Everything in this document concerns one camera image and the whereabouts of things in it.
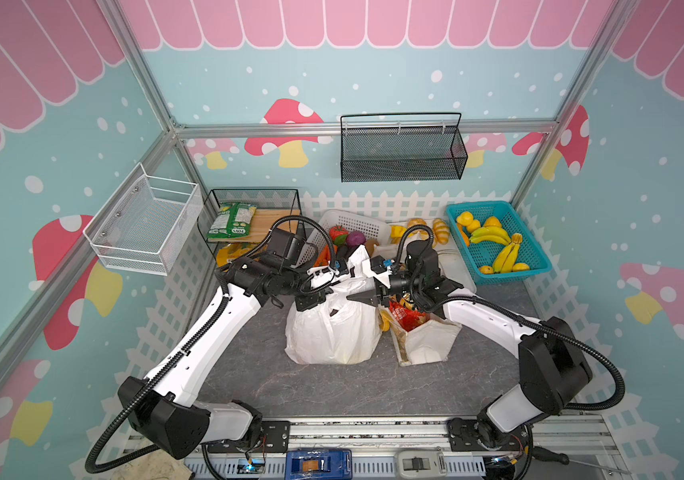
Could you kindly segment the red chips bag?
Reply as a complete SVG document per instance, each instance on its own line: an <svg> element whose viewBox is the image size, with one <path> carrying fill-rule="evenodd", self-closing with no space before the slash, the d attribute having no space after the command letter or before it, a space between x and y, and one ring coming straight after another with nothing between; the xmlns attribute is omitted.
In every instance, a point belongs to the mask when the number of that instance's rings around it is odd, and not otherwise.
<svg viewBox="0 0 684 480"><path fill-rule="evenodd" d="M412 310L408 306L391 300L388 305L388 311L394 321L405 332L410 332L430 320L430 315Z"/></svg>

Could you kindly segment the white plastic grocery bag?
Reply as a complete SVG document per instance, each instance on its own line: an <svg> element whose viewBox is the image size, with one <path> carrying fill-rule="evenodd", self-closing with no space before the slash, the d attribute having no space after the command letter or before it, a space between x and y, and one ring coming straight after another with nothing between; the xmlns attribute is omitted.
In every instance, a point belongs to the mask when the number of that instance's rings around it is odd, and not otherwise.
<svg viewBox="0 0 684 480"><path fill-rule="evenodd" d="M370 256L357 247L349 259L351 275L326 290L323 302L301 310L300 301L291 305L285 328L287 356L297 364L351 365L373 355L381 338L376 308L347 297L373 288L361 267Z"/></svg>

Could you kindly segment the white canvas tote bag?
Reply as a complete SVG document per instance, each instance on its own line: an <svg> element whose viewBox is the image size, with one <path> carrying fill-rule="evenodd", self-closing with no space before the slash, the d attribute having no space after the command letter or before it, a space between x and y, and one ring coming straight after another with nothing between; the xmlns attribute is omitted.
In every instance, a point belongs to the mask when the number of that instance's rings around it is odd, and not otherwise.
<svg viewBox="0 0 684 480"><path fill-rule="evenodd" d="M465 293L467 289L455 293ZM408 306L405 300L395 302ZM380 327L387 332L393 342L397 361L401 366L415 366L445 361L461 330L461 325L448 319L444 312L423 312L430 315L430 320L420 327L405 332L391 317L388 306L377 306Z"/></svg>

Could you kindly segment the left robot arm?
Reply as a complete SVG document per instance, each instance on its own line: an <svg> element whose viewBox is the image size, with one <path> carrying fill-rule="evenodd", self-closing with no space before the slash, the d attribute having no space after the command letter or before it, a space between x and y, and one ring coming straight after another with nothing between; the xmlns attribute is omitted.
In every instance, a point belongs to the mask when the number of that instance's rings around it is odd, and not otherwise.
<svg viewBox="0 0 684 480"><path fill-rule="evenodd" d="M280 297L311 297L312 260L300 262L303 239L285 230L287 223L307 224L328 246L331 236L302 215L278 219L265 238L246 254L214 272L219 291L180 343L142 378L127 378L118 391L122 409L88 453L84 468L96 475L162 450L183 459L196 447L225 441L245 453L263 442L262 415L243 402L199 407L205 379L235 335L268 302ZM149 445L101 463L98 458L124 422Z"/></svg>

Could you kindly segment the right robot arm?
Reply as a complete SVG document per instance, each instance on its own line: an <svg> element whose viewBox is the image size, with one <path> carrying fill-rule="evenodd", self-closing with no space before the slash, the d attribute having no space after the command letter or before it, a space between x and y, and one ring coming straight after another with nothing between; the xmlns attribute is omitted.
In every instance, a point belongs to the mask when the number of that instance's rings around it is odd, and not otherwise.
<svg viewBox="0 0 684 480"><path fill-rule="evenodd" d="M523 316L471 292L442 274L438 254L427 240L398 249L393 259L366 259L353 271L371 279L373 286L349 300L372 306L405 300L419 313L470 328L517 359L517 385L485 406L471 426L452 430L456 438L487 451L500 450L514 432L564 410L603 411L624 399L626 383L619 369L576 339L566 321ZM605 400L579 403L577 395L593 379L591 360L607 370L615 389Z"/></svg>

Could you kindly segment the white plastic tray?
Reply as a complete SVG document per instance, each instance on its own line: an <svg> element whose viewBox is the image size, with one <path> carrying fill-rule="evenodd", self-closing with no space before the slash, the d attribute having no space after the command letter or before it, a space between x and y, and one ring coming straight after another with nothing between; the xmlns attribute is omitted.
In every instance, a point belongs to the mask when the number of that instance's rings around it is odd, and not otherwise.
<svg viewBox="0 0 684 480"><path fill-rule="evenodd" d="M435 218L428 218L425 220L427 227L429 227L431 231L434 219ZM400 225L407 228L408 221L409 220L390 223L389 226L391 227L392 225ZM393 242L390 238L389 245L384 245L377 248L378 253L382 254L385 258L393 258L400 240ZM437 252L441 273L444 276L461 283L465 289L470 290L472 293L476 293L477 286L474 280L471 278L465 262L460 255L459 249L451 236L448 243L445 245L437 244L434 237L433 249Z"/></svg>

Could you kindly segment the right croissant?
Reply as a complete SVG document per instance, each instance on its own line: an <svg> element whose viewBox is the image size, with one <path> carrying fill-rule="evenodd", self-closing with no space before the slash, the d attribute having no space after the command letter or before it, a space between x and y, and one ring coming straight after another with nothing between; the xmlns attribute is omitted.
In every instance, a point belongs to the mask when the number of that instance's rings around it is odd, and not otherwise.
<svg viewBox="0 0 684 480"><path fill-rule="evenodd" d="M449 226L444 220L435 218L432 223L432 231L437 244L445 245L448 243L451 234Z"/></svg>

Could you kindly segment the yellow corn bread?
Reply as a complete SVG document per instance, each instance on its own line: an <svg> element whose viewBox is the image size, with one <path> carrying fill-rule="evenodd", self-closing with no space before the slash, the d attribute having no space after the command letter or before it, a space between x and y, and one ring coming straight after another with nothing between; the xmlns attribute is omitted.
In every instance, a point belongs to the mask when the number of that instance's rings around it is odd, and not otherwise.
<svg viewBox="0 0 684 480"><path fill-rule="evenodd" d="M400 225L392 225L390 231L390 238L393 242L398 241L402 238L405 233L406 228Z"/></svg>

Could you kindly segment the yellow snack pack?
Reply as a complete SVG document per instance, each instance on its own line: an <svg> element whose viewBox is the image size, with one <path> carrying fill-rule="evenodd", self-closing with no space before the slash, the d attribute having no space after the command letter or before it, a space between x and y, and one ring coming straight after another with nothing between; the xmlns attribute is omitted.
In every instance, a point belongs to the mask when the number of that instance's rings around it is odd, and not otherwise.
<svg viewBox="0 0 684 480"><path fill-rule="evenodd" d="M218 267L224 267L233 260L248 253L254 247L253 243L227 243L219 247L215 258Z"/></svg>

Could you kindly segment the round bread roll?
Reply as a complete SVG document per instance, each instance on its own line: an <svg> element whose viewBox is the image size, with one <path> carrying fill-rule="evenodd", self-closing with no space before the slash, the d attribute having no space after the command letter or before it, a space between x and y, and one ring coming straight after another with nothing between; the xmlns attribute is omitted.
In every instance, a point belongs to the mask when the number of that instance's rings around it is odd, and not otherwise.
<svg viewBox="0 0 684 480"><path fill-rule="evenodd" d="M427 235L429 230L426 229L427 223L422 218L412 218L407 223L407 228L411 229L411 233L414 235Z"/></svg>

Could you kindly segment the red tomato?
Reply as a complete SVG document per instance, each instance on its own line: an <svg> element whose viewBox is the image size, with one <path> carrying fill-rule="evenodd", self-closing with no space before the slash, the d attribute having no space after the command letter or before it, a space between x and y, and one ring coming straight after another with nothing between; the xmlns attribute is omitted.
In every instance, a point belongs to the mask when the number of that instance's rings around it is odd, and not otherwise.
<svg viewBox="0 0 684 480"><path fill-rule="evenodd" d="M344 245L347 241L349 231L341 225L334 225L329 229L329 235L335 245Z"/></svg>

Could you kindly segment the purple onion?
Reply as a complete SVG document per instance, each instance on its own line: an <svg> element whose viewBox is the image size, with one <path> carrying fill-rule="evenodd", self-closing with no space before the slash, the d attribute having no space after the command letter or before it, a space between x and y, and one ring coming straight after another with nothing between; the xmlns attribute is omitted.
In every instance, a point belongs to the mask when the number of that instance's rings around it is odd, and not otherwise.
<svg viewBox="0 0 684 480"><path fill-rule="evenodd" d="M351 231L345 240L345 243L349 247L358 247L364 245L367 241L366 236L360 231Z"/></svg>

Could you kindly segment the white plastic vegetable basket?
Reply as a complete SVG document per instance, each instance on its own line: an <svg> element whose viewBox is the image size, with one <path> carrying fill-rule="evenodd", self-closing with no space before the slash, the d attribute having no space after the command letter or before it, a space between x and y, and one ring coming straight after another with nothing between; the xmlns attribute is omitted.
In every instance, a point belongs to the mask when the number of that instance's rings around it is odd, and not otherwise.
<svg viewBox="0 0 684 480"><path fill-rule="evenodd" d="M347 211L327 210L318 223L324 231L328 231L334 226L341 226L348 231L360 231L367 240L376 240L380 245L390 244L391 227L378 219ZM299 262L304 263L310 259L316 259L317 255L322 253L326 247L323 234L312 228L301 251Z"/></svg>

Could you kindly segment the green snack bag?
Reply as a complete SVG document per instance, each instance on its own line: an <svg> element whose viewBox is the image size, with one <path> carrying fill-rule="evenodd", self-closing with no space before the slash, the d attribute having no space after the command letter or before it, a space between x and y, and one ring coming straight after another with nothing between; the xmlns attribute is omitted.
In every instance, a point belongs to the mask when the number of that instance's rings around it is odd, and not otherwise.
<svg viewBox="0 0 684 480"><path fill-rule="evenodd" d="M258 207L245 202L222 204L206 239L210 242L248 237Z"/></svg>

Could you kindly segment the yellow lemon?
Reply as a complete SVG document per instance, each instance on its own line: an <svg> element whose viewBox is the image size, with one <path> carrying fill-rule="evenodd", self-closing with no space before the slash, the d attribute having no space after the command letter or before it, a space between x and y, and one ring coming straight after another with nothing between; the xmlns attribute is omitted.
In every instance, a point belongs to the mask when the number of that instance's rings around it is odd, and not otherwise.
<svg viewBox="0 0 684 480"><path fill-rule="evenodd" d="M470 226L475 220L473 214L469 211L462 212L456 219L457 223L461 226Z"/></svg>

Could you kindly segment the yellow banana bunch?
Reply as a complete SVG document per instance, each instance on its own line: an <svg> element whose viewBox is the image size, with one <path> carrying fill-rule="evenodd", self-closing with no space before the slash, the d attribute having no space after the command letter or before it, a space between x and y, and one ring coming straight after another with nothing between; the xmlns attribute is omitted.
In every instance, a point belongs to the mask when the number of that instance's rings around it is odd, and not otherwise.
<svg viewBox="0 0 684 480"><path fill-rule="evenodd" d="M515 233L511 237L511 242L500 251L492 264L481 266L480 272L484 275L492 275L528 271L530 266L518 261L522 243L523 236Z"/></svg>
<svg viewBox="0 0 684 480"><path fill-rule="evenodd" d="M470 235L470 242L472 244L479 244L482 242L493 242L500 245L509 245L511 237L507 231L501 227L480 227L474 230Z"/></svg>

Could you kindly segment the teal plastic fruit basket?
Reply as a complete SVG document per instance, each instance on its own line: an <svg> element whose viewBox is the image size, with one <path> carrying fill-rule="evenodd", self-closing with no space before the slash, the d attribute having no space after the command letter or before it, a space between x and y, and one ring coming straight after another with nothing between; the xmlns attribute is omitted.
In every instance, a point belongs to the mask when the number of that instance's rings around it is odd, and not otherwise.
<svg viewBox="0 0 684 480"><path fill-rule="evenodd" d="M518 257L515 264L526 264L528 269L513 269L508 273L483 273L482 268L492 267L493 261L498 254L503 251L504 246L493 241L473 243L470 240L471 236L469 233L466 233L469 240L465 241L458 226L458 219L464 213L472 214L474 220L479 220L481 223L491 217L495 217L500 221L501 228L504 229L510 237L514 234L520 234L522 236L522 244L518 250ZM457 242L460 255L464 260L472 279L477 285L522 281L525 278L537 274L548 273L551 270L552 265L550 260L547 258L543 249L523 220L508 202L482 201L450 204L446 207L446 215L449 219L451 234Z"/></svg>

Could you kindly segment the blue box device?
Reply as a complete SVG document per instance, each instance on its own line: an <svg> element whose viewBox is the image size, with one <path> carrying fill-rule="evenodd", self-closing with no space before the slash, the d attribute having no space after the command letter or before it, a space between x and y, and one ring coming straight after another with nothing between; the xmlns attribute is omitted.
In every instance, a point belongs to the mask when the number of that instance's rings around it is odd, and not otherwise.
<svg viewBox="0 0 684 480"><path fill-rule="evenodd" d="M286 455L286 480L351 480L352 452L349 449L300 449Z"/></svg>

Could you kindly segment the black screwdriver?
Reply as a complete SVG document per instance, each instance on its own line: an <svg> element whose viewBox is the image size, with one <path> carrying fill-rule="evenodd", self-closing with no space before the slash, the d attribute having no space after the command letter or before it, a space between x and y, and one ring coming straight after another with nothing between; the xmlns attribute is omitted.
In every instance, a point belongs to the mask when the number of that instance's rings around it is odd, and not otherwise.
<svg viewBox="0 0 684 480"><path fill-rule="evenodd" d="M577 465L582 465L602 471L609 472L611 474L623 474L623 475L630 475L631 472L615 467L608 467L608 466L602 466L596 463L590 463L586 461L581 461L581 460L572 460L567 454L564 453L557 453L553 452L551 450L548 450L544 447L540 446L535 446L531 450L531 456L538 461L542 462L549 462L549 463L558 463L561 465L570 465L570 464L577 464Z"/></svg>

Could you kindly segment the beige cloth rag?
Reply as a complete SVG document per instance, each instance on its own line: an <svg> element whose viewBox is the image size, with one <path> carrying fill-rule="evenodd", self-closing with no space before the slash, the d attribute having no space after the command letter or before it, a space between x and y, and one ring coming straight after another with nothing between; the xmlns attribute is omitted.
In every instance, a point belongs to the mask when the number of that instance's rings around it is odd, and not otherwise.
<svg viewBox="0 0 684 480"><path fill-rule="evenodd" d="M182 460L156 451L113 471L112 480L190 480L194 473Z"/></svg>

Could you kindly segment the grey switch box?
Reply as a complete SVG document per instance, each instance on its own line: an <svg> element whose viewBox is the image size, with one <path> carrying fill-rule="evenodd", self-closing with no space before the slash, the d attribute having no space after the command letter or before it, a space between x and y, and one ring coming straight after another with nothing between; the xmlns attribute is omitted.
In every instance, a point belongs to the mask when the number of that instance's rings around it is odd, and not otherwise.
<svg viewBox="0 0 684 480"><path fill-rule="evenodd" d="M442 479L448 475L444 454L440 449L401 450L394 459L398 479Z"/></svg>

